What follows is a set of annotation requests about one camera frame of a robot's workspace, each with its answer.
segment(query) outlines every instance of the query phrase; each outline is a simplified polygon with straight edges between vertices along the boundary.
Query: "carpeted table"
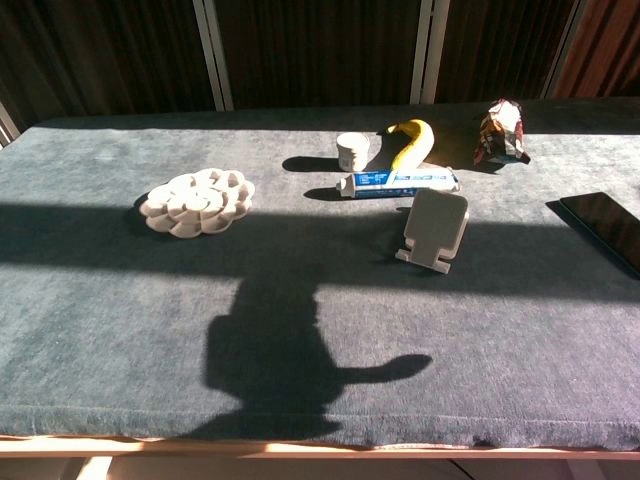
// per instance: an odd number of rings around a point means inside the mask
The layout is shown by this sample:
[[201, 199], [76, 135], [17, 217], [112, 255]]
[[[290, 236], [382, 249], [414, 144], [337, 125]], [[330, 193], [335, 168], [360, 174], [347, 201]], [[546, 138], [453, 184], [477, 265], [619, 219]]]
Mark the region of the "carpeted table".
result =
[[[640, 447], [640, 282], [547, 205], [640, 216], [640, 101], [523, 102], [530, 165], [474, 169], [487, 104], [62, 118], [0, 152], [0, 434], [345, 445]], [[372, 168], [420, 117], [470, 222], [451, 273], [395, 260], [410, 198], [340, 201], [337, 132]], [[238, 169], [217, 236], [134, 203]]]

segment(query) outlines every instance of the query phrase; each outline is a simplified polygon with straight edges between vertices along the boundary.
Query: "banana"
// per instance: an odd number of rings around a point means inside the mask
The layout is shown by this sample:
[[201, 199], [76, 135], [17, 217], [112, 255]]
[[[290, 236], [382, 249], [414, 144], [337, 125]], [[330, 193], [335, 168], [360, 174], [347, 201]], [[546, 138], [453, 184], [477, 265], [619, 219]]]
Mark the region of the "banana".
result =
[[395, 132], [403, 132], [411, 137], [412, 140], [393, 159], [391, 170], [413, 170], [418, 168], [418, 165], [423, 162], [433, 148], [433, 130], [431, 130], [428, 123], [413, 119], [387, 128], [387, 133]]

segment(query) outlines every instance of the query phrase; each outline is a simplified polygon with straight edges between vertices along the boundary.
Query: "floor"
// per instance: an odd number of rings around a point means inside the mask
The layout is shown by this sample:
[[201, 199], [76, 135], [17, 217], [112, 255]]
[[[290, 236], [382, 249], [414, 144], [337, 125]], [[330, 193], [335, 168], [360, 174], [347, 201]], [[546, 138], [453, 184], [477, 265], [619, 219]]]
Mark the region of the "floor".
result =
[[638, 480], [640, 461], [0, 459], [0, 480]]

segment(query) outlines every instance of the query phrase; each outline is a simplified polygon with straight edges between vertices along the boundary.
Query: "white cup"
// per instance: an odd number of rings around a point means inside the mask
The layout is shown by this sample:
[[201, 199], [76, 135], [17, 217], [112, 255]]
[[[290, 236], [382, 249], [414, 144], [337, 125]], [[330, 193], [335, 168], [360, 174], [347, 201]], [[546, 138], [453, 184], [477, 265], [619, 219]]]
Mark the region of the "white cup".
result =
[[361, 172], [369, 163], [369, 139], [358, 132], [343, 133], [336, 140], [338, 164], [345, 172]]

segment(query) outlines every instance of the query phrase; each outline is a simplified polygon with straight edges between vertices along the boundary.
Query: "crumpled wrapper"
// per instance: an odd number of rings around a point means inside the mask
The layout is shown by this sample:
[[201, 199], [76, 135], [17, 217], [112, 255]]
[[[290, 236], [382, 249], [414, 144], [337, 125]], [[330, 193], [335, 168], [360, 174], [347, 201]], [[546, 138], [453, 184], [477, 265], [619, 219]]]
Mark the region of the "crumpled wrapper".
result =
[[531, 158], [522, 146], [522, 118], [520, 105], [501, 98], [489, 109], [480, 124], [480, 142], [473, 155], [473, 163], [499, 164], [529, 163]]

